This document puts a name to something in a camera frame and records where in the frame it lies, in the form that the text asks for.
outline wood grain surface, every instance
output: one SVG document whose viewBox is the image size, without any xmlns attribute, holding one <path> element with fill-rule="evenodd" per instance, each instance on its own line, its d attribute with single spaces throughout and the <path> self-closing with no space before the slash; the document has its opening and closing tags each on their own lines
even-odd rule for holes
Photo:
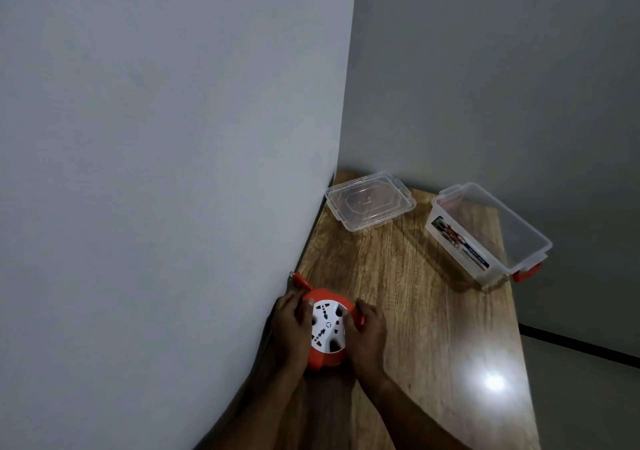
<svg viewBox="0 0 640 450">
<path fill-rule="evenodd" d="M 338 172 L 334 184 L 357 176 Z M 424 229 L 433 194 L 417 207 L 351 233 L 324 206 L 300 272 L 314 287 L 385 312 L 385 368 L 424 411 L 474 449 L 539 449 L 511 285 L 478 286 Z M 469 213 L 501 244 L 497 219 Z M 268 342 L 241 407 L 277 366 Z M 379 414 L 348 365 L 307 371 L 287 407 L 278 449 L 392 449 Z"/>
</svg>

